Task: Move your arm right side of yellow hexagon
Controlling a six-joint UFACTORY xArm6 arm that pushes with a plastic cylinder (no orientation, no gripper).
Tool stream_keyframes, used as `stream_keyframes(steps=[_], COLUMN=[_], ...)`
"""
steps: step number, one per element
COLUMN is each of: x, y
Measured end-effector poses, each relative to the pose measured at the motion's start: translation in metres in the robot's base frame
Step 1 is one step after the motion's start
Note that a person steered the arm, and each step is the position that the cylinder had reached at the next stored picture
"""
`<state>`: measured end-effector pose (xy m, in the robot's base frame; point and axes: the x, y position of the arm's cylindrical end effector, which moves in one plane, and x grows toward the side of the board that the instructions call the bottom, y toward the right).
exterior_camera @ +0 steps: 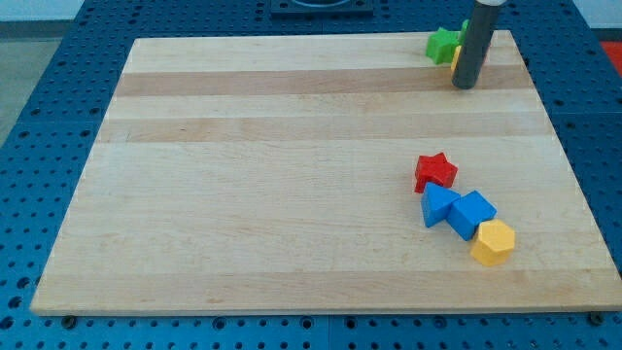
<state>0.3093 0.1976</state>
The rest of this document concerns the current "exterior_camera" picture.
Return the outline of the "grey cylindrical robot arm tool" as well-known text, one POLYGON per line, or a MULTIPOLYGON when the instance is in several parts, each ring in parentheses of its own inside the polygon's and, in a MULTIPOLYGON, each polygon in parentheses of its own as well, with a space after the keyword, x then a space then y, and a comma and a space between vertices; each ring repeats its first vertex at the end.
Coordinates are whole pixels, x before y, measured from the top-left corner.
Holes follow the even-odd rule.
POLYGON ((474 88, 487 55, 505 0, 475 0, 465 38, 452 75, 456 88, 474 88))

